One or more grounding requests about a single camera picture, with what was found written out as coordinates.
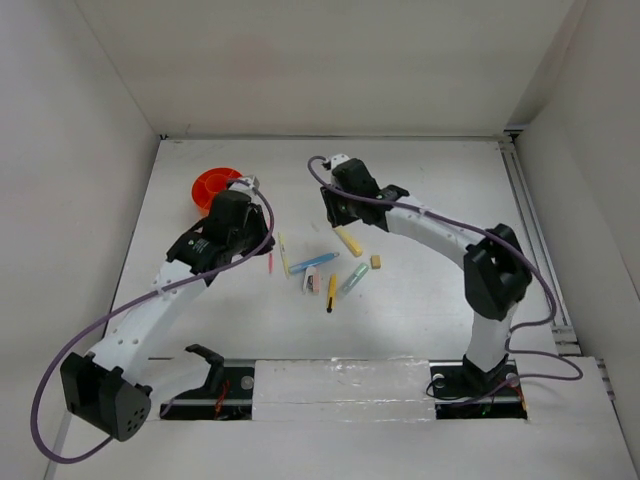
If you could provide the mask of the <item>pale yellow pen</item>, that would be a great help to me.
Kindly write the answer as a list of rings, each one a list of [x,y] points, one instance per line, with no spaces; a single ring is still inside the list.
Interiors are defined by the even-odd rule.
[[[280,252],[280,256],[281,256],[281,261],[282,261],[282,265],[283,265],[284,274],[285,274],[285,277],[287,279],[289,279],[290,278],[290,267],[289,267],[289,259],[288,259],[287,251],[286,251],[284,235],[281,232],[278,232],[277,239],[278,239],[279,252]]]

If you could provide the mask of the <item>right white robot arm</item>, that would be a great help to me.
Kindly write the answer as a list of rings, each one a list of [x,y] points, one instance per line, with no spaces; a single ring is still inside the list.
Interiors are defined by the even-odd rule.
[[[407,190],[380,187],[360,159],[338,154],[320,162],[331,174],[321,195],[333,227],[360,221],[426,246],[461,269],[464,296],[473,311],[462,382],[473,396],[494,389],[505,375],[513,316],[532,281],[514,231],[499,224],[477,233],[439,220]]]

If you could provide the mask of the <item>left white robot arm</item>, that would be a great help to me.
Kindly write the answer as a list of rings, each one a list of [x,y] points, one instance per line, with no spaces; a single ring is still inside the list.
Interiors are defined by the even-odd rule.
[[[180,394],[216,394],[224,359],[211,349],[188,345],[160,367],[150,359],[172,325],[221,272],[272,250],[271,217],[258,188],[245,179],[219,193],[208,216],[168,250],[150,297],[127,309],[115,329],[85,354],[71,353],[62,362],[68,410],[124,442]]]

